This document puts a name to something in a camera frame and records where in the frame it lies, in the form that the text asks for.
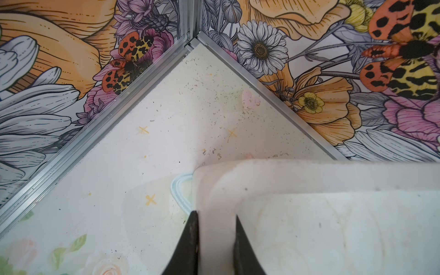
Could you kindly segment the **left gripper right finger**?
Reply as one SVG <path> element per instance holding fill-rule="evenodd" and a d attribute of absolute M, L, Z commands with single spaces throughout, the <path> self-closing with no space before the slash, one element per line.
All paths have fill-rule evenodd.
<path fill-rule="evenodd" d="M 236 216 L 233 266 L 235 275 L 266 275 L 253 251 L 238 216 Z"/>

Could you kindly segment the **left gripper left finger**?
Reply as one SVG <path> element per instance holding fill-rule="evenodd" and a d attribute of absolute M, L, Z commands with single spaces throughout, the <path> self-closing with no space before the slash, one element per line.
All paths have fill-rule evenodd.
<path fill-rule="evenodd" d="M 192 211 L 184 226 L 174 253 L 162 275 L 197 275 L 199 258 L 199 223 Z"/>

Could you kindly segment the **white drawer cabinet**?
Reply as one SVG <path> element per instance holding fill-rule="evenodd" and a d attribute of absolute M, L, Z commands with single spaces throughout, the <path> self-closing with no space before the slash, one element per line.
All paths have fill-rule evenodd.
<path fill-rule="evenodd" d="M 268 275 L 437 275 L 437 163 L 241 160 L 198 168 L 202 275 L 234 274 L 242 223 Z"/>

